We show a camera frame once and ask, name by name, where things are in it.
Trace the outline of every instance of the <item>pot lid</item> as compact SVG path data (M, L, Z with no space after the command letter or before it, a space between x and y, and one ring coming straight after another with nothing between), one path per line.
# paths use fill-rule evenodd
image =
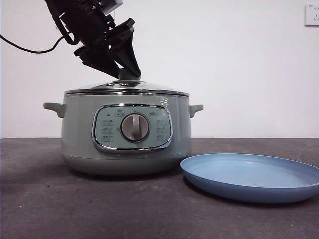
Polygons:
M165 94L165 95L180 95L189 96L188 93L176 91L174 89L147 83L140 80L117 80L106 84L101 84L98 86L87 86L80 89L70 90L64 92L64 94L94 94L94 93L153 93L153 94Z

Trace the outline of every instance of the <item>lid rim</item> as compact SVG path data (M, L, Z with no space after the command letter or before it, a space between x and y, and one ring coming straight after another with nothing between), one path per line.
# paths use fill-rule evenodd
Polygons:
M154 93L154 94L166 94L166 95L179 95L189 97L189 93L180 91L170 91L170 90L147 90L147 89L78 89L65 91L64 94L74 94L74 93Z

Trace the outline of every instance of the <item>wall outlet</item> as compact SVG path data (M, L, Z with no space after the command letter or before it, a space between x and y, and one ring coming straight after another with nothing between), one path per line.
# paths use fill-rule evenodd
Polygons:
M306 5L305 26L319 27L319 5L313 5L313 4Z

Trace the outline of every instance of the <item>plate rim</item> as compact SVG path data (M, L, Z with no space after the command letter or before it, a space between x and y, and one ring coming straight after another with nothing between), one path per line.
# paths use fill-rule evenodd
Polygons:
M206 154L199 154L199 155L194 155L194 156L191 156L191 157L188 157L188 158L185 158L183 159L181 162L180 162L180 167L182 168L182 170L188 174L191 174L192 176L195 176L197 178L201 178L201 179L204 179L204 180L207 180L207 181L210 181L210 182L215 182L215 183L222 183L222 184L227 184L227 185L231 185L231 186L240 186L240 187L249 187L249 188L260 188L260 189L301 189L301 188L309 188L309 187L315 187L315 186L319 186L319 181L317 183L314 183L314 184L309 184L309 185L305 185L305 186L302 186L302 187L259 187L259 186L251 186L251 185L241 185L241 184L234 184L234 183L226 183L226 182L221 182L221 181L216 181L216 180L210 180L210 179L207 179L207 178L204 178L204 177L201 177L201 176L198 176L198 175L195 175L193 173L190 173L188 172L187 170L185 170L185 168L182 166L183 162L185 162L186 160L189 160L190 158L195 158L195 157L201 157L201 156L205 156L205 155L248 155L248 156L261 156L261 157L267 157L267 158L276 158L276 159L281 159L281 160L286 160L286 161L292 161L294 163L300 163L300 164L304 164L304 165L307 165L307 166L310 166L310 167L313 167L315 168L316 170L318 170L318 173L319 173L319 168L318 167L315 167L313 165L310 165L310 164L307 164L307 163L303 163L303 162L299 162L299 161L296 161L296 160L291 160L291 159L286 159L286 158L280 158L280 157L274 157L274 156L267 156L267 155L260 155L260 154L249 154L249 153L206 153Z

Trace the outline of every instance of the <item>silver knob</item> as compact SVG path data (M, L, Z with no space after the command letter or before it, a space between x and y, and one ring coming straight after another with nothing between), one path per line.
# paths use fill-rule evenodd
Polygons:
M148 134L149 123L144 116L131 114L123 119L121 131L126 139L131 141L140 141Z

